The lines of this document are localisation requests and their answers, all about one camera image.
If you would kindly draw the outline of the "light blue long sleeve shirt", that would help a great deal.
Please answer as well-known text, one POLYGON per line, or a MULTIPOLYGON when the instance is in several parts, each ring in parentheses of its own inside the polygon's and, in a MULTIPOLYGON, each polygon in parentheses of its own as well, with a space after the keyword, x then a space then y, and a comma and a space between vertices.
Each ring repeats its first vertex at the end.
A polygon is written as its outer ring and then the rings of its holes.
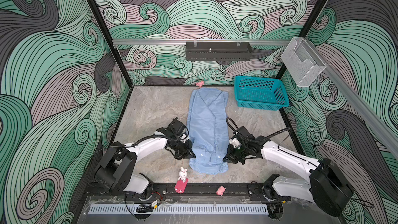
POLYGON ((223 161, 229 146, 228 98, 228 92, 216 88, 201 88, 191 94, 187 127, 195 158, 189 165, 198 173, 217 175, 229 169, 223 161))

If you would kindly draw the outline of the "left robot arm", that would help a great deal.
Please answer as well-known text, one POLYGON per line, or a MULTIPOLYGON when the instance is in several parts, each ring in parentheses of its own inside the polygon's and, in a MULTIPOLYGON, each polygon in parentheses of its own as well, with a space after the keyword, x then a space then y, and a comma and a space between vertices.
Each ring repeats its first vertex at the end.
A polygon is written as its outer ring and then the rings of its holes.
POLYGON ((94 179, 112 196, 131 192, 148 199, 153 192, 153 181, 142 173, 134 174, 134 168, 137 162, 162 149, 169 151, 176 160, 195 158, 189 130, 178 118, 131 144, 114 142, 96 166, 94 179))

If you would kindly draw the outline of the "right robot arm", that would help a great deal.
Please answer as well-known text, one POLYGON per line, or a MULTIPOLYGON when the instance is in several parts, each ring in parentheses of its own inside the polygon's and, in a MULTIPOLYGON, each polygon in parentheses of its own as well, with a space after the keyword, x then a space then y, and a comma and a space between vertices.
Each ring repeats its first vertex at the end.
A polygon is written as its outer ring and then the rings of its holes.
POLYGON ((233 136, 229 140, 224 162, 245 164, 249 159, 264 159, 299 176, 292 179, 272 174, 262 186, 265 199, 280 205, 289 198, 297 198, 316 204, 332 217, 341 216, 353 199, 354 188, 332 160, 307 157, 272 140, 279 134, 289 132, 290 128, 256 138, 245 127, 238 127, 231 118, 227 118, 226 122, 233 136))

